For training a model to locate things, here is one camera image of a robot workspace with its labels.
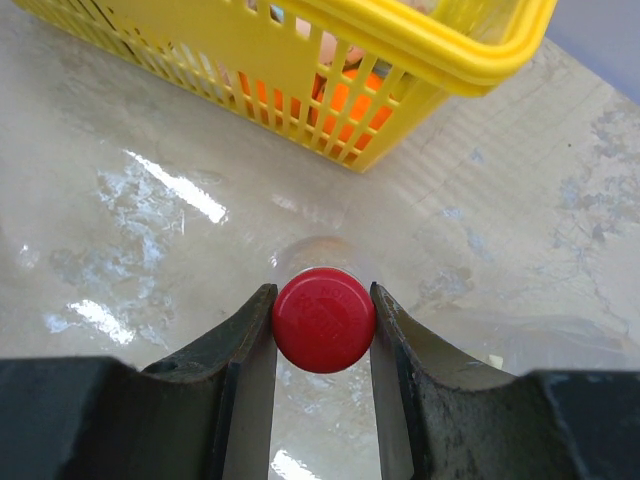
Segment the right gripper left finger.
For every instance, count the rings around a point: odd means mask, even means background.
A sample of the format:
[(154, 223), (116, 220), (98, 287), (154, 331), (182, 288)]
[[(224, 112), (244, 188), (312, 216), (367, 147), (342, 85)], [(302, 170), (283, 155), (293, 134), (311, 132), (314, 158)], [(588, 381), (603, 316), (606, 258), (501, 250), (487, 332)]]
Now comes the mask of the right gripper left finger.
[(264, 479), (277, 349), (261, 286), (144, 369), (116, 358), (1, 363), (5, 479)]

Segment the red label water bottle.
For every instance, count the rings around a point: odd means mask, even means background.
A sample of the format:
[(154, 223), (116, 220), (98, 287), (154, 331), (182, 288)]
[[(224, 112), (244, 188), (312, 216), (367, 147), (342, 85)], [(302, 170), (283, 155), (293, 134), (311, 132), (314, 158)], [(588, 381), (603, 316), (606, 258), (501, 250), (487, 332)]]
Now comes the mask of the red label water bottle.
[(381, 279), (379, 268), (363, 250), (335, 236), (312, 236), (281, 248), (272, 257), (270, 282), (284, 296), (286, 287), (306, 272), (336, 271), (330, 289), (347, 287), (370, 300), (371, 284)]

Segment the red bottle cap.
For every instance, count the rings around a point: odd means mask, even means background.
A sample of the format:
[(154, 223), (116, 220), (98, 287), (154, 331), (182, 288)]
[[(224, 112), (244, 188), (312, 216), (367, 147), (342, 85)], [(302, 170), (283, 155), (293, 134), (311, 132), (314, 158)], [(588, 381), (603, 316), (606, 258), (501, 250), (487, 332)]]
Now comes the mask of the red bottle cap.
[(315, 267), (294, 276), (276, 298), (272, 331), (284, 357), (316, 374), (343, 371), (369, 350), (376, 330), (373, 302), (349, 273)]

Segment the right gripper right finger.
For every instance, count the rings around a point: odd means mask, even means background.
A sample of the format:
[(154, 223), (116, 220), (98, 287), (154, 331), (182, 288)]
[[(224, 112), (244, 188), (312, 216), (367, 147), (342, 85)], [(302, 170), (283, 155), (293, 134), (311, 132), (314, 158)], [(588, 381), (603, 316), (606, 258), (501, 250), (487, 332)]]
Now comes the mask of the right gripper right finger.
[(639, 376), (536, 370), (514, 376), (414, 320), (381, 285), (370, 296), (371, 378), (385, 479), (635, 479)]

